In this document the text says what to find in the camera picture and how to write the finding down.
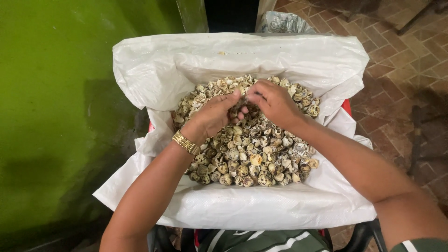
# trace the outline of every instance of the brick floor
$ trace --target brick floor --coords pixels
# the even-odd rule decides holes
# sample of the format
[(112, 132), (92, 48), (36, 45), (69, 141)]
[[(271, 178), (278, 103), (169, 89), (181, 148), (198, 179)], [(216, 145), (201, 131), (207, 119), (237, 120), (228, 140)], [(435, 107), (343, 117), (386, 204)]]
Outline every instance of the brick floor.
[[(370, 138), (376, 152), (407, 170), (414, 130), (412, 106), (423, 107), (428, 117), (447, 112), (448, 15), (422, 17), (408, 32), (397, 36), (396, 31), (428, 0), (372, 0), (348, 23), (348, 10), (357, 2), (278, 0), (275, 10), (300, 16), (317, 32), (358, 38), (370, 62), (363, 76), (364, 89), (350, 101), (358, 122), (357, 134)], [(446, 153), (446, 122), (425, 124), (422, 131), (423, 153)], [(447, 162), (419, 164), (415, 182), (447, 209)], [(352, 232), (353, 226), (330, 229), (335, 249), (344, 247)], [(376, 252), (378, 248), (371, 242), (367, 251)]]

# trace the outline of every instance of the green wall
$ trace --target green wall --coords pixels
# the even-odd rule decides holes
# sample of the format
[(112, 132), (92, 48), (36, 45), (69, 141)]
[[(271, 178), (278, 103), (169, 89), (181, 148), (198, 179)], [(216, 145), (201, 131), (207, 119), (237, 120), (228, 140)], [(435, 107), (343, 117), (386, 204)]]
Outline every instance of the green wall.
[(0, 250), (107, 212), (91, 193), (148, 126), (112, 46), (183, 32), (175, 0), (0, 1)]

